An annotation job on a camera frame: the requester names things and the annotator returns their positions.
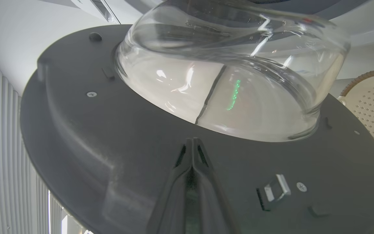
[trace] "corrugated wall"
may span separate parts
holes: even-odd
[[[61,207],[48,196],[25,151],[21,97],[0,71],[0,234],[60,234]]]

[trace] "brown braided trim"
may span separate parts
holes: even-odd
[[[358,76],[356,79],[354,79],[350,84],[348,84],[344,89],[343,89],[343,92],[340,94],[340,96],[343,96],[345,97],[347,95],[347,93],[352,90],[352,88],[359,84],[360,82],[362,82],[363,80],[367,79],[367,78],[370,78],[370,77],[374,77],[374,71],[370,71],[370,72],[367,72],[361,76]]]

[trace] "white slatted panel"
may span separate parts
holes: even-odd
[[[27,156],[19,127],[21,97],[0,71],[0,234],[49,234],[48,189]],[[51,234],[61,206],[50,197]]]

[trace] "screw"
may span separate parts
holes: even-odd
[[[301,183],[301,182],[298,182],[297,183],[297,188],[301,191],[301,192],[306,192],[307,191],[307,187]]]
[[[95,92],[87,92],[86,95],[87,95],[89,98],[94,98],[94,97],[98,96],[98,94],[95,93]]]

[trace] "transparent glass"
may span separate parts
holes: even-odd
[[[245,0],[168,0],[132,26],[115,63],[131,89],[183,120],[284,142],[315,131],[348,38],[329,21]]]

